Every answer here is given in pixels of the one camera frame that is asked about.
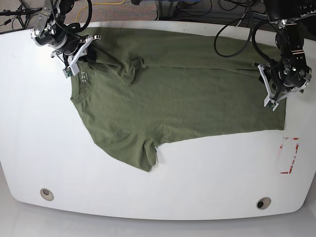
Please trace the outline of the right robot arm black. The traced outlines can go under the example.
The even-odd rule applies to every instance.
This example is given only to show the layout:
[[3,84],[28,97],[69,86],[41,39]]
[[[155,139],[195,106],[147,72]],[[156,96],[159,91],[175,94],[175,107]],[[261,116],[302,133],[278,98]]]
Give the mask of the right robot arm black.
[[73,0],[46,0],[31,32],[31,38],[36,45],[47,45],[53,49],[51,58],[60,61],[66,78],[79,73],[77,62],[91,54],[89,47],[93,41],[101,39],[100,35],[79,35],[88,27],[92,18],[90,0],[87,2],[88,17],[83,26],[79,23],[64,23],[74,3]]

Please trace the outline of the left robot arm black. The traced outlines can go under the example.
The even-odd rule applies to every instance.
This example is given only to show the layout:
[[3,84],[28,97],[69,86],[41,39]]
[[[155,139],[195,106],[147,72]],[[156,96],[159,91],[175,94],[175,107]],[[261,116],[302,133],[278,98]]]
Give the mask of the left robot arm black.
[[[303,92],[312,78],[303,50],[304,38],[299,31],[298,21],[315,13],[314,0],[266,0],[267,20],[255,25],[252,44],[257,53],[268,63],[264,66],[254,63],[260,72],[267,96],[264,106],[276,110],[281,100]],[[280,59],[275,61],[263,53],[256,43],[256,33],[265,24],[277,26],[275,42],[280,50]]]

